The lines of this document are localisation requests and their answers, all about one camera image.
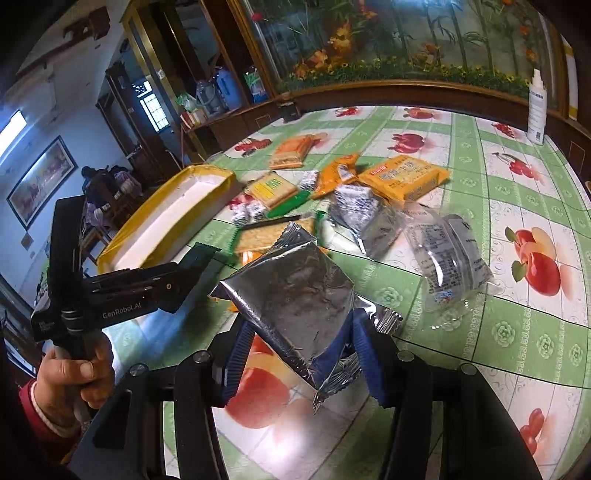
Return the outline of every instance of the plastic water jug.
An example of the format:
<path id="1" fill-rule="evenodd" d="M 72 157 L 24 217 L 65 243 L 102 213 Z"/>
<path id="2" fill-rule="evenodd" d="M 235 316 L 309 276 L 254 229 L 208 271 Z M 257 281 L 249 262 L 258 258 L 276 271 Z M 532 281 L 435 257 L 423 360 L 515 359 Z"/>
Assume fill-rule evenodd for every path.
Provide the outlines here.
<path id="1" fill-rule="evenodd" d="M 240 97 L 238 85 L 236 85 L 232 74 L 226 69 L 218 70 L 217 86 L 230 110 L 235 110 L 242 106 L 242 98 Z"/>
<path id="2" fill-rule="evenodd" d="M 199 80 L 197 82 L 196 96 L 201 105 L 207 109 L 209 116 L 217 116 L 226 111 L 223 99 L 220 97 L 215 83 Z"/>

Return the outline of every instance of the fluorescent lamp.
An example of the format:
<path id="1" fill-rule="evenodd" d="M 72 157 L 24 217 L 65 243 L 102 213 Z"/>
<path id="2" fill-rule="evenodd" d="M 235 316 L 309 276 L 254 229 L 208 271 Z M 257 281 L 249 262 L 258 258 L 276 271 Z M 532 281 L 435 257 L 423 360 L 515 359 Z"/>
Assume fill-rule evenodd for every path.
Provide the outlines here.
<path id="1" fill-rule="evenodd" d="M 18 136 L 23 128 L 27 126 L 27 122 L 22 116 L 21 111 L 19 110 L 16 112 L 8 125 L 4 127 L 4 129 L 0 132 L 0 157 L 6 151 L 6 149 L 10 146 L 13 140 Z"/>

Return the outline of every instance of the glass cabinet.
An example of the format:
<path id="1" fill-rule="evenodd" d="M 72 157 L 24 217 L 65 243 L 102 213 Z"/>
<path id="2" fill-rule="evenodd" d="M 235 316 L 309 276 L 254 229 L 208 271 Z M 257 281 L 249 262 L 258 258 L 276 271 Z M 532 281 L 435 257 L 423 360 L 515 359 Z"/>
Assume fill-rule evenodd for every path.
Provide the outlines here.
<path id="1" fill-rule="evenodd" d="M 555 103 L 551 26 L 524 0 L 241 0 L 277 90 L 438 80 Z"/>

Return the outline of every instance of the yellow tray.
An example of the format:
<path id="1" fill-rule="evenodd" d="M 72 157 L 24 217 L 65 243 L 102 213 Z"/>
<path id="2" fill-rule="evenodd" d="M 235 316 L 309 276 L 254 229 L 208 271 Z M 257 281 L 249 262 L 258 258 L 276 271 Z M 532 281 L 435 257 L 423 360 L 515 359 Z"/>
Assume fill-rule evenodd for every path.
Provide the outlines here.
<path id="1" fill-rule="evenodd" d="M 162 185 L 97 258 L 100 274 L 171 261 L 238 194 L 234 172 L 192 165 Z"/>

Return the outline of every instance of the green checkered tablecloth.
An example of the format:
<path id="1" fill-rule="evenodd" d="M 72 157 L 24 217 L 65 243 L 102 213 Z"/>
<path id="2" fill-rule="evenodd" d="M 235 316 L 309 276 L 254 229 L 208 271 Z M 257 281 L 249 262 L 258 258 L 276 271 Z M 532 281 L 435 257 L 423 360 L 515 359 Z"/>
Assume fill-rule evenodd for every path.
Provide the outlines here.
<path id="1" fill-rule="evenodd" d="M 319 111 L 284 125 L 261 129 L 251 138 L 273 145 L 242 158 L 234 148 L 212 163 L 234 170 L 239 179 L 257 178 L 280 141 L 295 134 L 325 132 L 304 166 L 279 172 L 296 183 L 306 170 L 320 170 L 341 155 L 360 153 L 358 168 L 398 155 L 394 135 L 416 134 L 424 145 L 412 156 L 450 170 L 450 180 L 420 201 L 447 212 L 460 212 L 472 225 L 480 250 L 495 275 L 494 295 L 471 300 L 471 314 L 450 320 L 423 314 L 421 276 L 404 236 L 385 258 L 375 262 L 324 224 L 321 240 L 330 256 L 355 282 L 356 291 L 395 308 L 406 324 L 397 339 L 431 364 L 455 368 L 473 362 L 487 378 L 517 428 L 540 409 L 543 428 L 536 436 L 534 459 L 544 478 L 558 478 L 572 465 L 591 433 L 591 202 L 574 171 L 549 138 L 537 146 L 524 132 L 489 120 L 445 111 L 402 106 L 358 107 L 354 115 Z M 322 209 L 311 201 L 296 210 Z M 235 233 L 226 208 L 192 240 L 228 249 Z M 516 282 L 518 259 L 507 237 L 509 227 L 543 231 L 556 249 L 558 278 Z M 224 267 L 223 278 L 233 271 Z M 540 281 L 561 282 L 557 294 L 539 293 Z M 233 314 L 226 302 L 201 300 L 169 326 L 174 333 L 155 336 L 157 323 L 131 321 L 109 329 L 121 365 L 142 360 L 151 367 L 174 365 L 205 348 L 227 328 Z M 239 424 L 224 410 L 215 411 L 222 450 L 232 479 L 308 480 L 376 478 L 389 435 L 392 412 L 369 397 L 362 380 L 325 402 L 319 413 L 298 415 L 309 392 L 292 386 L 286 412 L 263 428 Z M 178 475 L 172 405 L 165 407 L 167 469 Z M 441 448 L 441 405 L 434 404 L 430 473 L 437 478 Z"/>

